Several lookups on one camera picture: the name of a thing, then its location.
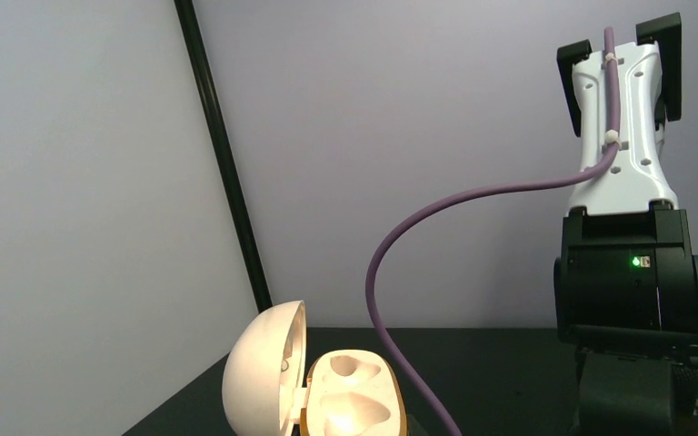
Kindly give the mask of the cream earbud charging case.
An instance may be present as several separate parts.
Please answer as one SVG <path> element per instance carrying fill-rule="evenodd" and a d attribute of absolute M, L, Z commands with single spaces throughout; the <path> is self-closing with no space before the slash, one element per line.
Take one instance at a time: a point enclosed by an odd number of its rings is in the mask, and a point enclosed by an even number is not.
<path fill-rule="evenodd" d="M 380 355 L 344 349 L 306 363 L 302 301 L 258 314 L 228 355 L 224 414 L 237 435 L 405 435 L 394 370 Z"/>

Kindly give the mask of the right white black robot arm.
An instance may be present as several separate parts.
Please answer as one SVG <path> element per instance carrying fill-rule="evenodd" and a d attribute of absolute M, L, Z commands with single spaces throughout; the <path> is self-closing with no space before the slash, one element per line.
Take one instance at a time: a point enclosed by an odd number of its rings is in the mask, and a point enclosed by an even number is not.
<path fill-rule="evenodd" d="M 634 41 L 588 41 L 556 61 L 582 168 L 553 268 L 557 331 L 575 346 L 574 435 L 698 435 L 698 254 L 660 164 L 682 115 L 679 14 Z"/>

